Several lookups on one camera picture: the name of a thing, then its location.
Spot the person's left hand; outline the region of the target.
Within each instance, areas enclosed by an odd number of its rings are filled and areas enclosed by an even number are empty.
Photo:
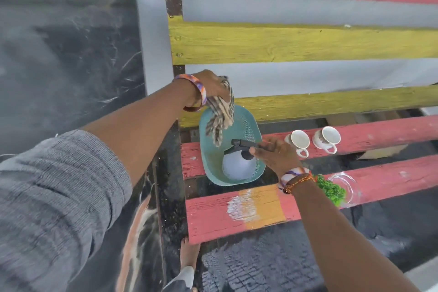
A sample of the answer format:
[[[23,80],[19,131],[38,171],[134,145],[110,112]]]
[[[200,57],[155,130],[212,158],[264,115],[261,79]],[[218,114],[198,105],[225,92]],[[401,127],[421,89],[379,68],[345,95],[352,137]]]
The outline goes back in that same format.
[[[205,86],[207,97],[219,96],[227,103],[229,102],[229,93],[222,85],[221,79],[215,73],[205,69],[192,75],[196,76]],[[192,91],[193,93],[190,94],[187,106],[193,106],[196,103],[200,103],[201,95],[198,92],[197,88]]]

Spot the person's right hand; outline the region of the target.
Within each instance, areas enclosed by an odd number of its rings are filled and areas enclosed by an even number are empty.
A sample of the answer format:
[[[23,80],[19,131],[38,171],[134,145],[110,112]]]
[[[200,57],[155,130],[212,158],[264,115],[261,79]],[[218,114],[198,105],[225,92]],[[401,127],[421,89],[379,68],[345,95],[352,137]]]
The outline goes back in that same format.
[[[276,173],[279,180],[289,170],[303,167],[295,149],[275,136],[265,136],[258,147],[252,146],[250,149],[263,149],[262,161]]]

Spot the white spray bottle black nozzle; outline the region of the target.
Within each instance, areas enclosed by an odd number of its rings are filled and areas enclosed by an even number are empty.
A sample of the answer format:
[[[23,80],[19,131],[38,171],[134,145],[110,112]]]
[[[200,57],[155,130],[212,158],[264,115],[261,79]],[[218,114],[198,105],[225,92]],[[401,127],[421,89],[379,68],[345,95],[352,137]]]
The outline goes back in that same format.
[[[249,152],[251,147],[261,148],[259,143],[232,139],[231,147],[224,151],[222,171],[235,184],[253,182],[265,172],[266,165]]]

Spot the striped beige cloth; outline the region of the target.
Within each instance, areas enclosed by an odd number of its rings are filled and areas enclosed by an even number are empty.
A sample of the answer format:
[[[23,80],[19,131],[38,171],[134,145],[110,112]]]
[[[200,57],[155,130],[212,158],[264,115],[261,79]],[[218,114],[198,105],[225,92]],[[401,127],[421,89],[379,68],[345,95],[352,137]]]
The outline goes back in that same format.
[[[213,112],[213,116],[205,127],[205,135],[212,138],[213,144],[220,147],[223,139],[223,131],[234,123],[234,94],[227,76],[219,76],[221,83],[229,91],[230,101],[226,102],[220,96],[207,99],[207,107]]]

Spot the orange purple bangle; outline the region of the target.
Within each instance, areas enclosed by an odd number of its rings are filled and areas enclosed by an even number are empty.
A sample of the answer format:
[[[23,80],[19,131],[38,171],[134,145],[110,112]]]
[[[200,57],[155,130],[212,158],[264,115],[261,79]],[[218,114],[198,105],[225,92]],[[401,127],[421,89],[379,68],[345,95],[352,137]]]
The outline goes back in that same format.
[[[179,75],[175,76],[173,80],[178,80],[178,79],[184,79],[184,80],[191,82],[197,88],[198,92],[201,95],[200,102],[206,104],[207,92],[206,92],[205,86],[202,84],[202,82],[196,76],[194,76],[192,74],[179,74]]]

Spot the white purple bangle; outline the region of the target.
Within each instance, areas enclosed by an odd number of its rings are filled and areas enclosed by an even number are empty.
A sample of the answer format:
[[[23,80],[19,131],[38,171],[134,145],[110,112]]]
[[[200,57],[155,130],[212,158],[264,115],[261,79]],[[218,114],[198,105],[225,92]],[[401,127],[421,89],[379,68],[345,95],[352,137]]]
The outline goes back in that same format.
[[[295,179],[296,177],[301,177],[303,175],[313,176],[311,171],[306,167],[295,167],[288,172],[286,172],[278,182],[278,188],[283,190],[286,184]]]

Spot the teal plastic basket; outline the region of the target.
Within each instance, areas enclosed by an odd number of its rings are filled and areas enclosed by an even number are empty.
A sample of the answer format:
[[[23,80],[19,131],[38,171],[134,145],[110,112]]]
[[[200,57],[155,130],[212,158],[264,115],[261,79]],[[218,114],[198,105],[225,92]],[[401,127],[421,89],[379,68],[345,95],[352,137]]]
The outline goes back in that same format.
[[[205,135],[205,127],[212,116],[213,112],[208,108],[203,112],[199,121],[201,158],[205,174],[216,185],[239,185],[229,180],[222,171],[224,151],[231,147],[232,139],[260,143],[262,138],[258,124],[249,110],[243,106],[236,105],[234,108],[234,123],[223,131],[222,144],[220,147],[216,147],[213,144],[212,138]]]

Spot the white cup with plain rim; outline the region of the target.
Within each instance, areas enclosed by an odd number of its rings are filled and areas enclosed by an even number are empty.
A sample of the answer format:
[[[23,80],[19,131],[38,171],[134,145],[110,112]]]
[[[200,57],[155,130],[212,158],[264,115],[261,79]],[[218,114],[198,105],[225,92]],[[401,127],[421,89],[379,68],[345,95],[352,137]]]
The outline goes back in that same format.
[[[284,141],[295,149],[299,157],[304,159],[309,157],[308,147],[310,146],[310,138],[304,131],[294,130],[286,135]]]

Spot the white cup with patterned side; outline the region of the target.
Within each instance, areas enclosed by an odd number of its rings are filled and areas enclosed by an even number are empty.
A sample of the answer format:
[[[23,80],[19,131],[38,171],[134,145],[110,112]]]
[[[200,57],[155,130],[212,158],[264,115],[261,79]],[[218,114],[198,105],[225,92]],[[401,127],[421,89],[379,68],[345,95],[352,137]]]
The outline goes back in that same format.
[[[337,153],[337,144],[341,142],[339,131],[331,126],[326,126],[315,132],[312,137],[314,146],[325,151],[329,155]]]

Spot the green leafy plant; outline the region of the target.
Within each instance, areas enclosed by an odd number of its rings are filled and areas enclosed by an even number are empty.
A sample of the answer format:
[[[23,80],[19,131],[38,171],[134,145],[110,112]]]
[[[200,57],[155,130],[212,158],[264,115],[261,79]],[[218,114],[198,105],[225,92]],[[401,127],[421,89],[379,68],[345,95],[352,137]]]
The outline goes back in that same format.
[[[326,197],[333,202],[335,206],[340,207],[343,204],[347,194],[344,188],[334,184],[330,180],[325,179],[325,177],[321,174],[316,175],[315,180],[318,187],[324,192]]]

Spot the clear glass jar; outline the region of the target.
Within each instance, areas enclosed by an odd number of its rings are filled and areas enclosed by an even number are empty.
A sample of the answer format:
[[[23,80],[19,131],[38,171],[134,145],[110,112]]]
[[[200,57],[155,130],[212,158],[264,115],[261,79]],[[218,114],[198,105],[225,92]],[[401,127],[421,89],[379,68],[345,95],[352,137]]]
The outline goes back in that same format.
[[[338,172],[324,177],[325,179],[332,181],[334,184],[341,186],[347,192],[343,204],[338,208],[342,209],[359,205],[361,191],[359,185],[350,175],[345,172]]]

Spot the person's foot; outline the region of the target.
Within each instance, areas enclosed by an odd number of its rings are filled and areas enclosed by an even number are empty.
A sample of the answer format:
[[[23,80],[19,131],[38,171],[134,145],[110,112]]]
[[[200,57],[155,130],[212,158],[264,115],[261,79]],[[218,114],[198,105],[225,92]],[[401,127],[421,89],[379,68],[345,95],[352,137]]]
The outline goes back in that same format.
[[[187,267],[196,270],[201,243],[191,244],[189,237],[186,236],[182,239],[180,246],[180,271]]]

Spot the tan cardboard piece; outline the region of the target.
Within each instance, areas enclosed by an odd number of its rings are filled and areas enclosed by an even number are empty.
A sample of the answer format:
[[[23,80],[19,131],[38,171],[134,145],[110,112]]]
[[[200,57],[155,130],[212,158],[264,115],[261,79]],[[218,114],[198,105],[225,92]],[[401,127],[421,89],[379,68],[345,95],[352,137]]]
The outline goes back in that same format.
[[[391,157],[399,154],[401,151],[406,149],[408,144],[405,145],[397,145],[380,149],[373,149],[360,154],[357,157],[357,160],[375,160],[379,158]]]

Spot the grey trouser leg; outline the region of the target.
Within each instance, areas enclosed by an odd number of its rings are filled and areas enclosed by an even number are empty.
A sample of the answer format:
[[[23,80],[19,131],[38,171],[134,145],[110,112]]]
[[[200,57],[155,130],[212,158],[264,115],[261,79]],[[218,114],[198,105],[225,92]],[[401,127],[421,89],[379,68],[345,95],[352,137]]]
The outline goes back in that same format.
[[[192,266],[181,269],[177,277],[173,278],[162,292],[193,292],[195,270]]]

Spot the grey knit sleeve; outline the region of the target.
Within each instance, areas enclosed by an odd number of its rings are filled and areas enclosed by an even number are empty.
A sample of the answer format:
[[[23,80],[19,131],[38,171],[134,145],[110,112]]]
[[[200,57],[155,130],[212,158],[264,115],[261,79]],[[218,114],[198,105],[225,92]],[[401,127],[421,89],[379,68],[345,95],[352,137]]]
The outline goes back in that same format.
[[[65,292],[131,195],[121,161],[84,130],[0,163],[0,292]]]

